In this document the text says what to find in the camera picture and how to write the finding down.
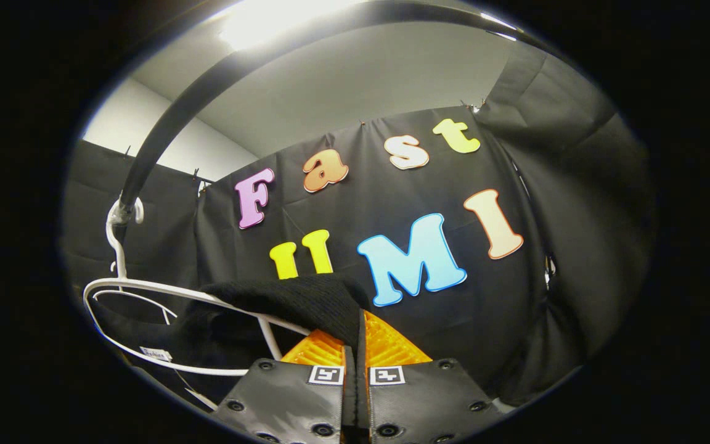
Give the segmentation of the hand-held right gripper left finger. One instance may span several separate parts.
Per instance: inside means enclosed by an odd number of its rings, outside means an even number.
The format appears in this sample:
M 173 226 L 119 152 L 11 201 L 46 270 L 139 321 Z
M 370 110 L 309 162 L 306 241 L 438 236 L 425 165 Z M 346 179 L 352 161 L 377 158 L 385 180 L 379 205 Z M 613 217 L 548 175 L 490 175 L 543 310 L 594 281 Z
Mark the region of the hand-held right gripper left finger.
M 213 417 L 264 443 L 344 443 L 352 358 L 343 341 L 313 331 L 283 360 L 256 360 Z

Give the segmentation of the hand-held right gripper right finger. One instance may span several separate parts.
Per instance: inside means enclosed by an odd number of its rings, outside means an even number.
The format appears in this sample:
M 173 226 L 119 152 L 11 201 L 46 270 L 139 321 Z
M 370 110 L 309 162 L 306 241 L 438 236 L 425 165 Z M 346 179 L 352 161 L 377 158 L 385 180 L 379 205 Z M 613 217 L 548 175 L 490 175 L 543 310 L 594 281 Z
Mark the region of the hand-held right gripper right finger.
M 459 360 L 433 359 L 377 315 L 360 315 L 355 430 L 360 443 L 460 443 L 504 413 Z

